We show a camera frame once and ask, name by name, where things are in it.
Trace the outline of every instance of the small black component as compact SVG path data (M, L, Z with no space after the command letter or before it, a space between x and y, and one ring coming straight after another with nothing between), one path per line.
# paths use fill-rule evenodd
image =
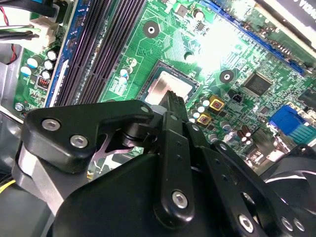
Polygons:
M143 31L148 38L156 38L160 33L159 25L155 21L146 22Z
M269 108L268 107L263 107L260 111L260 113L262 113L263 115L265 115L267 112L269 112Z
M306 106L316 110L316 92L307 89L300 97L298 97Z
M255 96L262 96L267 90L269 90L272 82L267 78L254 73L244 84L244 88L246 88L249 92L254 94Z
M30 75L30 81L32 81L33 84L36 82L37 79L38 79L37 76L35 76L35 75L33 75L33 74Z
M218 116L220 116L220 117L225 117L227 115L227 113L226 112L224 112L224 111L221 111L219 114L218 114Z
M83 16L77 17L77 19L76 19L76 21L75 21L75 26L76 26L76 27L81 26L83 19L84 19Z
M222 71L221 74L219 75L219 80L222 83L230 83L234 79L234 73L232 70L225 70Z
M187 15L187 13L188 13L188 9L185 6L180 5L180 7L179 7L179 9L177 11L177 14L179 16L185 17L185 15Z
M204 25L203 23L199 23L199 24L197 25L197 30L198 30L198 31L203 30L204 26L205 26L205 25Z
M209 130L209 131L212 131L214 128L215 128L215 127L210 124L206 129Z

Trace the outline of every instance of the white connector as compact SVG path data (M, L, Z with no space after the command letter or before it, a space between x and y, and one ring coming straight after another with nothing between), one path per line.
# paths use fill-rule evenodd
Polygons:
M35 32L38 38L33 38L31 40L23 40L20 45L24 48L34 52L40 53L44 48L48 47L51 43L56 40L56 31L58 28L58 23L53 23L46 17L40 17L29 21L29 24L34 26L34 29L39 29Z

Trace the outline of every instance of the black chip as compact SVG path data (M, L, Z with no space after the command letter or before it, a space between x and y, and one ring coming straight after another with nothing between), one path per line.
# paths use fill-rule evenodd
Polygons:
M262 96L267 90L269 90L272 83L266 78L258 74L253 74L244 84L244 87L254 93L257 96Z
M204 26L205 26L205 25L204 25L203 23L199 23L199 24L197 25L197 30L199 30L199 31L203 30Z
M223 118L223 117L225 117L225 116L226 116L226 114L227 114L226 112L222 111L222 112L220 112L220 113L218 114L218 116L220 116L220 117L222 117L222 118Z
M260 111L260 113L262 113L263 115L265 115L267 112L269 112L269 108L267 107L263 107L262 110Z
M298 97L306 106L316 110L316 92L308 89Z
M178 11L177 11L177 14L178 14L179 16L184 17L187 13L188 13L188 9L187 9L185 6L180 5L180 7L179 7L179 9L178 9Z
M30 80L32 81L32 83L35 83L37 79L38 79L37 76L35 76L35 75L33 75L33 74L30 75Z
M81 26L82 21L83 21L83 16L78 17L75 22L75 27Z
M209 130L209 131L212 131L214 128L215 128L215 127L210 124L206 129Z

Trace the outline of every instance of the black wire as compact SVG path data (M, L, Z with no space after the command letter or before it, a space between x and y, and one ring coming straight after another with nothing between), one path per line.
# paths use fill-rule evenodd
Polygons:
M0 37L0 41L3 40L29 40L32 38L38 38L38 35L24 35L24 36L7 36L7 37Z

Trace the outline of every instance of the gold component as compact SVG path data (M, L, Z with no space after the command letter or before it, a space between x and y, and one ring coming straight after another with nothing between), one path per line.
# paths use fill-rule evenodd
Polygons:
M222 101L217 95L212 95L208 100L210 103L209 106L217 111L220 111L225 105L224 101Z
M204 113L201 114L197 121L203 125L209 125L209 123L212 121L212 117L209 114Z

